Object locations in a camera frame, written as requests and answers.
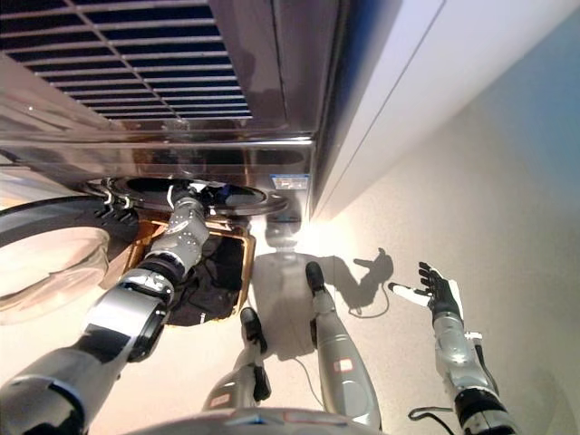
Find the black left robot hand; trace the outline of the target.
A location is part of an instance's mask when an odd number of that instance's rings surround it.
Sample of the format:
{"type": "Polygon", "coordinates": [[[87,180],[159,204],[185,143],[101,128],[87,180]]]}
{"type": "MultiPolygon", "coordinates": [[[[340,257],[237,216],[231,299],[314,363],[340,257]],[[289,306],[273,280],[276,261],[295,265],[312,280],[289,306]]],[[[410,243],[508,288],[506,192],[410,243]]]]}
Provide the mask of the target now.
{"type": "Polygon", "coordinates": [[[168,188],[166,195],[167,202],[172,208],[174,208],[175,205],[184,198],[197,198],[205,187],[205,184],[193,181],[180,183],[175,182],[168,188]]]}

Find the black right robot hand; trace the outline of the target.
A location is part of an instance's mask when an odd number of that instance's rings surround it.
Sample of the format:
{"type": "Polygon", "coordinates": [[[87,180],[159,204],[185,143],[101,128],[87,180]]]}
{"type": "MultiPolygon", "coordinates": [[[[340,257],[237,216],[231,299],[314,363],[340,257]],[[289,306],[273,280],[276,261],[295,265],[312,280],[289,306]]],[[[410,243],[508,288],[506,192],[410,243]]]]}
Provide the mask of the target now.
{"type": "Polygon", "coordinates": [[[428,307],[433,315],[452,313],[459,319],[463,319],[463,305],[458,283],[444,277],[426,262],[419,262],[418,272],[423,289],[397,283],[389,283],[388,288],[392,293],[409,302],[428,307]]]}

